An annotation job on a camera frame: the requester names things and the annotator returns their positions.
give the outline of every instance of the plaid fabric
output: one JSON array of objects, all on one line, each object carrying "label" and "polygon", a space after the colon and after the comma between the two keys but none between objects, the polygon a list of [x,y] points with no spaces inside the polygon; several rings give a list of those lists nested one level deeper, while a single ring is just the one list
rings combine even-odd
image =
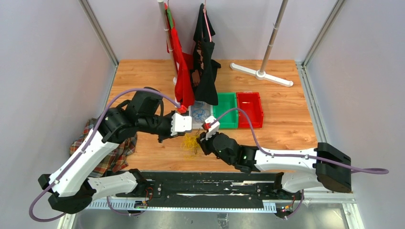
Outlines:
[{"label": "plaid fabric", "polygon": [[[97,119],[90,119],[87,121],[83,134],[73,142],[70,146],[70,155],[72,155],[87,137],[89,131],[96,124]],[[127,156],[135,152],[135,145],[137,144],[137,135],[125,140],[117,149],[110,152],[90,173],[89,177],[102,177],[107,170],[118,172],[128,166]]]}]

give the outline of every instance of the green plastic tray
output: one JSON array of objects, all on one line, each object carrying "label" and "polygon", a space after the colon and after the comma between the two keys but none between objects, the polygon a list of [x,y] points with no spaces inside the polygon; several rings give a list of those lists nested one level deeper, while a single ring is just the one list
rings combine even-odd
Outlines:
[{"label": "green plastic tray", "polygon": [[[218,93],[218,105],[213,106],[213,115],[218,118],[234,107],[237,107],[236,93]],[[238,128],[238,120],[238,111],[231,111],[219,121],[219,128]]]}]

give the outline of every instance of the pink clothes hanger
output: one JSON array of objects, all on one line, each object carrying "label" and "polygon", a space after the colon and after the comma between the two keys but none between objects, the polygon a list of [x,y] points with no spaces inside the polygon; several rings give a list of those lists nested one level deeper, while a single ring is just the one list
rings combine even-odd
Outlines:
[{"label": "pink clothes hanger", "polygon": [[205,17],[205,24],[207,25],[207,30],[208,30],[208,36],[210,37],[210,42],[213,42],[213,39],[211,38],[211,33],[210,33],[210,27],[208,26],[208,20],[207,20],[207,9],[205,8],[205,5],[207,4],[207,0],[204,2],[204,17]]}]

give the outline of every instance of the gray wall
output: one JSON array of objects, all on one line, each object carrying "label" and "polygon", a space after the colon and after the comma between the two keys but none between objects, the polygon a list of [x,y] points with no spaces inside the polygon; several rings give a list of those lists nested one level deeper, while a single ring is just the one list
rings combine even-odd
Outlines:
[{"label": "gray wall", "polygon": [[353,191],[367,229],[403,228],[405,1],[346,1],[308,67],[330,142],[359,167]]},{"label": "gray wall", "polygon": [[[119,59],[168,59],[157,0],[90,0]],[[196,19],[204,0],[170,0],[184,52],[191,53]],[[262,59],[281,0],[207,0],[217,33],[216,59]],[[271,59],[302,60],[336,0],[290,0]]]},{"label": "gray wall", "polygon": [[[115,69],[77,0],[2,0],[0,31],[0,228],[56,228],[28,216],[36,180],[68,158]],[[45,197],[36,215],[59,214]]]}]

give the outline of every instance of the red garment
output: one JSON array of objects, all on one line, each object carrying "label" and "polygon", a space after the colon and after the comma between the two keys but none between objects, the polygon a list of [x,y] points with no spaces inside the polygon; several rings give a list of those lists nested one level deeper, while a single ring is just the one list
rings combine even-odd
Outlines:
[{"label": "red garment", "polygon": [[190,82],[190,70],[193,68],[193,58],[192,55],[183,53],[181,50],[179,36],[177,35],[176,28],[171,29],[171,45],[173,48],[173,58],[177,70],[177,82],[174,86],[174,95],[176,100],[180,102],[181,105],[189,107],[194,105],[194,92],[191,87]]}]

